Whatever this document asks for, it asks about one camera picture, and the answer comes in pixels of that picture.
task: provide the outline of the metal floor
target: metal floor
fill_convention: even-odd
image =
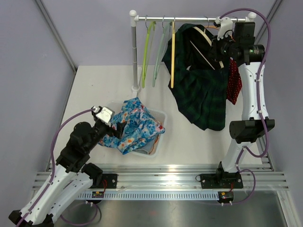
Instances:
[[[235,201],[247,195],[235,192]],[[64,217],[75,223],[88,222],[94,208],[75,201]],[[102,211],[89,227],[286,227],[275,192],[255,192],[241,204],[221,207],[215,201],[102,201]],[[59,219],[55,227],[71,227]]]

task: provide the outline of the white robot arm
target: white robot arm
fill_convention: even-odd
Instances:
[[[275,126],[275,120],[269,119],[265,105],[264,65],[260,69],[265,48],[254,44],[255,17],[255,13],[249,13],[246,22],[235,23],[234,31],[229,17],[217,18],[215,21],[215,26],[220,27],[220,30],[213,39],[209,55],[217,61],[232,58],[237,62],[242,80],[243,112],[241,121],[230,123],[232,141],[216,174],[200,175],[204,189],[231,188],[231,185],[233,188],[243,188],[237,168],[244,158],[244,155],[240,156],[242,149],[249,148],[257,138],[265,134],[263,120],[267,131]]]
[[[103,188],[107,174],[89,163],[89,153],[105,136],[121,138],[126,123],[110,127],[115,112],[107,107],[93,107],[95,125],[80,122],[70,135],[66,147],[56,160],[53,173],[34,198],[21,210],[11,212],[9,219],[19,227],[53,227],[54,222],[78,195],[91,186]]]

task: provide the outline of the yellow hanger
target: yellow hanger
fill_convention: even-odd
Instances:
[[[175,76],[175,43],[176,43],[176,32],[175,32],[176,18],[172,22],[172,38],[171,38],[171,77],[170,87],[174,88],[174,76]]]

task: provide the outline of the clothes rack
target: clothes rack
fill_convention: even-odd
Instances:
[[[138,92],[140,91],[140,87],[138,82],[140,81],[141,71],[138,71],[138,62],[137,62],[137,35],[136,35],[136,26],[139,21],[166,21],[166,22],[214,22],[216,18],[214,17],[140,17],[135,10],[131,10],[129,12],[129,16],[131,17],[131,28],[132,28],[132,47],[133,47],[133,76],[134,83],[132,86],[132,97],[137,97]],[[233,22],[246,22],[253,21],[256,17],[256,14],[249,13],[245,18],[231,18]]]

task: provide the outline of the laundry basket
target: laundry basket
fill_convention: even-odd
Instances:
[[[112,101],[112,102],[110,102],[106,105],[106,107],[113,110],[115,112],[115,114],[117,114],[121,111],[122,106],[123,106],[123,102],[118,102],[118,101]],[[161,122],[162,126],[165,128],[166,127],[166,122],[167,122],[167,114],[163,111],[160,111],[160,110],[154,110],[154,109],[150,109],[150,108],[147,108],[147,109],[150,112],[150,114],[157,121]],[[137,150],[133,150],[132,152],[130,152],[130,154],[139,155],[139,156],[142,156],[142,157],[149,157],[149,158],[157,156],[157,154],[160,150],[164,135],[165,135],[165,133],[159,135],[158,141],[155,143],[153,151],[150,154],[139,153],[139,151],[137,151]]]

